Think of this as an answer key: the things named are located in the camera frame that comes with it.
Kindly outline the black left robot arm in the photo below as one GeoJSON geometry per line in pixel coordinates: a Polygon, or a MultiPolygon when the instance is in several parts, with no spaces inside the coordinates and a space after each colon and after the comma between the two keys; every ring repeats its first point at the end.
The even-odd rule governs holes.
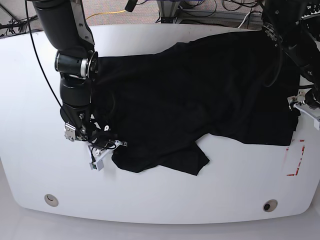
{"type": "Polygon", "coordinates": [[[288,55],[300,74],[313,83],[305,95],[306,104],[320,107],[320,2],[318,0],[258,1],[263,27],[275,37],[279,54],[288,55]]]}

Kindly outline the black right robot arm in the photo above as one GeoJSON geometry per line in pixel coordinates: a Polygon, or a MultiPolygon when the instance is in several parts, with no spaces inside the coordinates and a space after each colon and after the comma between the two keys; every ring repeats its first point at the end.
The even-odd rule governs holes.
{"type": "Polygon", "coordinates": [[[98,78],[98,52],[81,0],[31,1],[44,33],[57,50],[54,68],[60,75],[57,99],[65,137],[99,150],[116,148],[116,136],[92,106],[98,78]]]}

